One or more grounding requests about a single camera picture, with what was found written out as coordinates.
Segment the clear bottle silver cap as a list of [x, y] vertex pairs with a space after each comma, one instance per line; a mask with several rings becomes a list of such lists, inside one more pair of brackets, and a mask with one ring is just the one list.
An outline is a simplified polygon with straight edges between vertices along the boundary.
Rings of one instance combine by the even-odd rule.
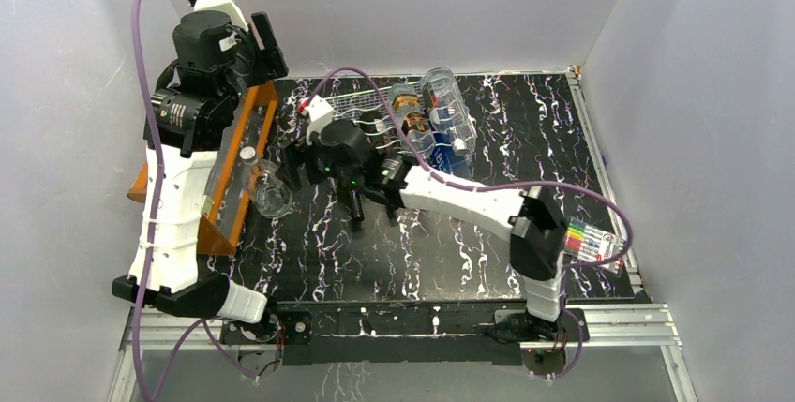
[[275, 163], [259, 157], [246, 146], [239, 156], [245, 165], [245, 190], [257, 211], [266, 218], [278, 219], [293, 211], [293, 193], [278, 176]]

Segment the square clear bottle black cap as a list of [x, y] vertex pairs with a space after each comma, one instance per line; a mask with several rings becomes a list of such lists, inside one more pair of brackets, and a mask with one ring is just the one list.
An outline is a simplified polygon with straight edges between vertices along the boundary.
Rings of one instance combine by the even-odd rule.
[[401, 132], [424, 157], [429, 157], [436, 141], [420, 96], [412, 85], [396, 83], [388, 96]]

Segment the round clear bottle white cap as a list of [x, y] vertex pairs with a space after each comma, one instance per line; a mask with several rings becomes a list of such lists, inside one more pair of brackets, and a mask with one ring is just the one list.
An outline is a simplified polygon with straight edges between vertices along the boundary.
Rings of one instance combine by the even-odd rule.
[[420, 80], [431, 125], [446, 136], [456, 156], [468, 156], [474, 149], [476, 129], [453, 71], [437, 67]]

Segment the dark wine bottle brown label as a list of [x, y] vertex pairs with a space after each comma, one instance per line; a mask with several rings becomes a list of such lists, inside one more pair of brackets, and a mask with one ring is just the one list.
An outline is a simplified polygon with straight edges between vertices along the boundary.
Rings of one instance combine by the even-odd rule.
[[357, 118], [357, 125], [371, 139], [383, 137], [388, 130], [384, 117], [378, 110], [363, 112]]

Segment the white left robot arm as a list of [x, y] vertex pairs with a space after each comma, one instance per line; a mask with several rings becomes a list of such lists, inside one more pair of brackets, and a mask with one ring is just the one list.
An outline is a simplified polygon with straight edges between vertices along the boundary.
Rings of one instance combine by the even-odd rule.
[[200, 275], [197, 243], [210, 172], [243, 92], [289, 69], [263, 12], [254, 13], [247, 28], [221, 11], [189, 13], [172, 41], [177, 57], [151, 96], [159, 136], [144, 133], [148, 172], [139, 247], [112, 294], [134, 302], [144, 286], [144, 303], [163, 313], [242, 321], [254, 340], [268, 342], [280, 318], [266, 308], [266, 296], [223, 274]]

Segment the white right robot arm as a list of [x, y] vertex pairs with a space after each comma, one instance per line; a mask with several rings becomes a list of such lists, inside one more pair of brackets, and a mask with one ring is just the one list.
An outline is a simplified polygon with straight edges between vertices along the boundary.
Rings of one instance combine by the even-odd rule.
[[447, 174], [436, 178], [405, 153], [379, 151], [349, 120], [334, 120], [285, 145], [278, 176], [290, 189], [332, 179], [356, 229], [365, 219], [361, 200], [450, 216], [482, 228], [509, 245], [509, 264], [524, 280], [526, 308], [481, 333], [499, 342], [556, 341], [563, 336], [563, 257], [568, 223], [542, 186], [497, 189]]

